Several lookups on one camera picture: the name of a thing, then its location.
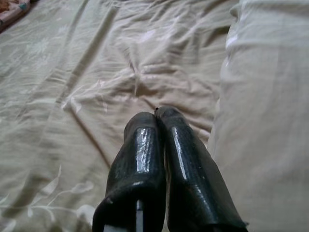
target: bed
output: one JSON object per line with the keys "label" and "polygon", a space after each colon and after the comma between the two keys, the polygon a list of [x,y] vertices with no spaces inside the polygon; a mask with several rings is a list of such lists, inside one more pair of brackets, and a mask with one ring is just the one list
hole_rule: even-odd
{"label": "bed", "polygon": [[126,123],[161,105],[208,147],[249,231],[307,231],[308,10],[303,0],[32,5],[0,34],[0,231],[91,231]]}

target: pillow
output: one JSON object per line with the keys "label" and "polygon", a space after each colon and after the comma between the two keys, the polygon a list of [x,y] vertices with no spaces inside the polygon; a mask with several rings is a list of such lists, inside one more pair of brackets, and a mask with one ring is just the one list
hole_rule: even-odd
{"label": "pillow", "polygon": [[241,0],[208,148],[249,231],[308,231],[309,2]]}

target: leaf pattern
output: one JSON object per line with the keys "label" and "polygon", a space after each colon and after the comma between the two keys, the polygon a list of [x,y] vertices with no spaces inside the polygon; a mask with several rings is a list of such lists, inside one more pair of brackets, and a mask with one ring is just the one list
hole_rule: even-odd
{"label": "leaf pattern", "polygon": [[84,218],[90,225],[92,225],[94,213],[95,208],[88,204],[84,204],[78,210],[76,210],[76,216],[79,218]]}
{"label": "leaf pattern", "polygon": [[89,191],[93,188],[93,183],[87,180],[85,183],[79,183],[75,185],[70,191],[74,194],[84,193]]}
{"label": "leaf pattern", "polygon": [[55,191],[59,182],[60,175],[61,175],[61,166],[59,167],[58,176],[37,193],[37,195],[33,198],[31,205],[37,203],[39,200],[43,198],[49,197],[49,195],[51,195]]}

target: wrinkled sheet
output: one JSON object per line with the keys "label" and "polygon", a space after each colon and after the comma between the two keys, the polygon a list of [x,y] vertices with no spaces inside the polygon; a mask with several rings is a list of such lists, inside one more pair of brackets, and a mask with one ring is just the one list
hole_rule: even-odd
{"label": "wrinkled sheet", "polygon": [[0,231],[91,231],[140,111],[173,105],[206,143],[236,3],[41,0],[4,31]]}

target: floral pattern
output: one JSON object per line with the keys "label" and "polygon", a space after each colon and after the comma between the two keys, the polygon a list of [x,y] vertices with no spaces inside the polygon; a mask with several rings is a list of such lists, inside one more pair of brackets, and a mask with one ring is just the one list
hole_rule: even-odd
{"label": "floral pattern", "polygon": [[[89,180],[87,180],[84,183],[78,183],[73,188],[69,190],[63,190],[56,194],[54,197],[53,193],[55,192],[58,183],[59,178],[61,176],[61,166],[59,167],[58,175],[55,179],[53,179],[49,184],[47,184],[44,188],[40,189],[38,193],[33,198],[32,202],[25,206],[11,206],[5,204],[8,201],[8,197],[10,194],[5,196],[0,200],[0,210],[3,209],[25,209],[27,210],[27,215],[29,218],[33,216],[33,211],[37,209],[43,209],[45,212],[47,212],[50,216],[51,222],[56,222],[56,216],[54,214],[54,210],[58,211],[64,211],[66,213],[74,214],[77,218],[84,219],[87,221],[89,225],[92,225],[92,218],[94,214],[94,207],[91,205],[84,204],[80,206],[78,209],[71,209],[71,208],[65,208],[65,207],[59,207],[59,206],[53,206],[54,201],[60,197],[63,194],[83,194],[86,193],[94,187],[93,183]],[[51,199],[48,204],[41,205],[39,202],[42,199]],[[0,229],[3,232],[12,232],[16,226],[16,220],[12,218],[6,218],[6,217],[0,217]]]}

